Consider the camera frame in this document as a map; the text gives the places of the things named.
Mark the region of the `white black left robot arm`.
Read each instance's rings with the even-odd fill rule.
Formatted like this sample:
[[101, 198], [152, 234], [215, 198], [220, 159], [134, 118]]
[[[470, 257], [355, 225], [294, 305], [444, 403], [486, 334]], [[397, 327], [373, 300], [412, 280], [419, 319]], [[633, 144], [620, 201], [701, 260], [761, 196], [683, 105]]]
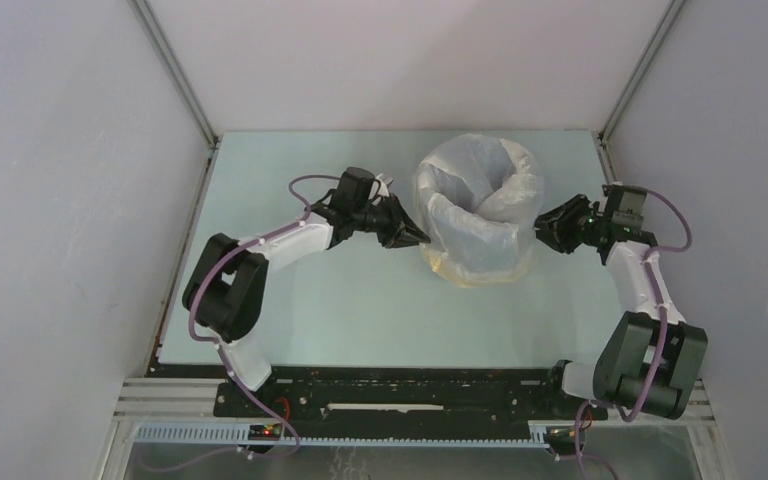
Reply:
[[240, 387], [238, 404], [252, 416], [268, 414], [276, 403], [276, 390], [266, 382], [272, 366], [254, 335], [269, 274], [326, 252], [357, 232], [374, 234], [385, 249], [430, 241], [391, 191], [390, 177], [348, 167], [334, 180], [335, 187], [314, 202], [297, 191], [299, 178], [291, 180], [288, 190], [303, 209], [280, 228], [247, 239], [211, 236], [181, 296], [190, 337], [217, 352]]

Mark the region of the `translucent yellowish plastic trash bag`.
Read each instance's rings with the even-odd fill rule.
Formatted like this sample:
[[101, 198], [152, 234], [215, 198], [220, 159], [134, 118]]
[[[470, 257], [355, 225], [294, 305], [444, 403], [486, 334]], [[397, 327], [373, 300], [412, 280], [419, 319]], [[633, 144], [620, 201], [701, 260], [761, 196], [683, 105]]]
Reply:
[[432, 150], [413, 177], [417, 224], [431, 270], [461, 288], [525, 276], [537, 243], [545, 177], [534, 155], [509, 139], [467, 133]]

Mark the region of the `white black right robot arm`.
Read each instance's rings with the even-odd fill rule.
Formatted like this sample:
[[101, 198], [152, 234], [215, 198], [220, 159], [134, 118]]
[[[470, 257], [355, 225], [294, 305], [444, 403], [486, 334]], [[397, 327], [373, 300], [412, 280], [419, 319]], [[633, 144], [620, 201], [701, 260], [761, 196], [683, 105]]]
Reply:
[[617, 291], [622, 316], [593, 364], [561, 360], [550, 371], [541, 392], [545, 411], [566, 418], [582, 400], [612, 406], [626, 422], [640, 414], [675, 420], [690, 401], [708, 347], [704, 329], [687, 323], [672, 300], [660, 271], [664, 253], [683, 253], [681, 246], [658, 243], [644, 227], [648, 198], [673, 204], [662, 194], [640, 186], [608, 184], [591, 201], [579, 194], [539, 215], [538, 240], [552, 250], [572, 254], [594, 248]]

